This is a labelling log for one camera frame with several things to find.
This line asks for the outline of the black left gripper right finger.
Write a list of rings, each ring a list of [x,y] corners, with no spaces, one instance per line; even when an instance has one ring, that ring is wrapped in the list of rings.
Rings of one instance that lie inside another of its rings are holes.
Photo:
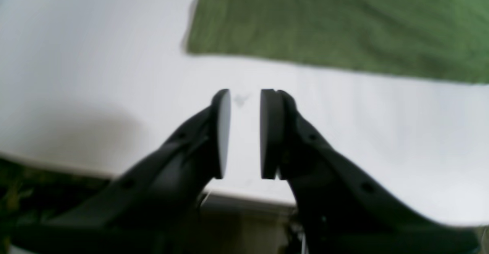
[[[476,254],[470,228],[409,208],[335,150],[282,90],[262,90],[261,176],[287,181],[311,254]]]

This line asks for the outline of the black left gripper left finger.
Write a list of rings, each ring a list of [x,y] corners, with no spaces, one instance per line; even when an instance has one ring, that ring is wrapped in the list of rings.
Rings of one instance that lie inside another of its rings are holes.
[[[164,254],[178,250],[186,214],[227,166],[230,90],[182,123],[104,190],[40,224],[19,225],[12,244],[35,254]]]

